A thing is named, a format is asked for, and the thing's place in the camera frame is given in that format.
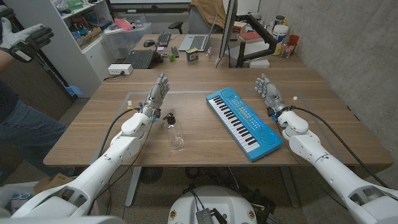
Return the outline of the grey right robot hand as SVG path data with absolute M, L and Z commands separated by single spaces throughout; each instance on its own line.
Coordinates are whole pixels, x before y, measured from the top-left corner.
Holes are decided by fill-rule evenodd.
M 264 73 L 261 74 L 261 78 L 256 79 L 256 86 L 254 89 L 264 99 L 267 105 L 268 117 L 274 116 L 278 118 L 283 112 L 289 109 L 284 103 L 280 91 L 271 83 Z

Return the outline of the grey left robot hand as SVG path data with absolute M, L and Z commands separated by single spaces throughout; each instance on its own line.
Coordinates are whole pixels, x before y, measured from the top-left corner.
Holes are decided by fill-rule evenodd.
M 148 117 L 152 117 L 154 111 L 161 107 L 163 99 L 165 98 L 168 91 L 168 78 L 165 77 L 164 72 L 161 72 L 154 86 L 146 96 L 146 100 L 144 102 L 144 106 L 142 107 L 141 113 L 145 114 Z

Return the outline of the white black gloved person hand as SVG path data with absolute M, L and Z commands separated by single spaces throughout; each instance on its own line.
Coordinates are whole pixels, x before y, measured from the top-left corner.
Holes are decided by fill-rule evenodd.
M 13 17 L 14 10 L 1 5 L 1 50 L 21 62 L 29 63 L 43 46 L 51 42 L 54 33 L 43 24 L 13 32 L 10 21 Z

